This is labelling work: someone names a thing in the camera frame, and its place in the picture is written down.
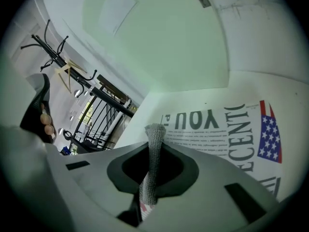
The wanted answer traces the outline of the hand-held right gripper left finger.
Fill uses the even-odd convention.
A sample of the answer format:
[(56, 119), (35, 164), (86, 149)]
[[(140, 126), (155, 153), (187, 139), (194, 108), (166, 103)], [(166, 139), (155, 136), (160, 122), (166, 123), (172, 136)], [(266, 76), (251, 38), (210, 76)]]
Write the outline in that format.
[(57, 232), (145, 232), (133, 226), (134, 215), (140, 216), (138, 191), (120, 191), (108, 177), (109, 164), (127, 153), (145, 149), (144, 142), (97, 153), (62, 156), (52, 144), (45, 144), (49, 180), (57, 189), (49, 198)]

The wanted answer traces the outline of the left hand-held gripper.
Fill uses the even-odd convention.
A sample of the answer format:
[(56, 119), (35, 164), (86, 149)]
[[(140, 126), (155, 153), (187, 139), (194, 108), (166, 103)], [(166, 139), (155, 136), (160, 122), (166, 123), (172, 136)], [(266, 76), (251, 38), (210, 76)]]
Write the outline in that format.
[(44, 73), (35, 73), (28, 76), (26, 80), (34, 88), (36, 95), (27, 108), (20, 127), (36, 134), (43, 142), (53, 144), (55, 140), (52, 141), (44, 133), (43, 124), (40, 121), (40, 115), (42, 114), (41, 102), (47, 101), (49, 103), (50, 101), (50, 80)]

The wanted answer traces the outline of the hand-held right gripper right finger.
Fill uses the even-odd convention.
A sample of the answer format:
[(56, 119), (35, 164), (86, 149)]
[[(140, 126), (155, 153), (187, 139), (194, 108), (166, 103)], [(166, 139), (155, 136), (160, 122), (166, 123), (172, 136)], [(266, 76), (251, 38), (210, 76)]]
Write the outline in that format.
[(163, 144), (157, 204), (145, 232), (259, 232), (285, 207), (259, 181), (227, 160)]

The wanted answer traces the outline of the person's left hand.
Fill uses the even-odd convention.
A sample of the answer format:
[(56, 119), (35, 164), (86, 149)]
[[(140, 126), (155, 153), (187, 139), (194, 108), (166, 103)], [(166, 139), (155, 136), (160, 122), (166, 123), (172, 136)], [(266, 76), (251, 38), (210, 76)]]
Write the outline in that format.
[(56, 139), (56, 131), (53, 124), (53, 119), (51, 117), (51, 111), (49, 103), (47, 101), (41, 102), (42, 114), (40, 115), (40, 121), (43, 124), (44, 133), (49, 136), (49, 138), (54, 141)]

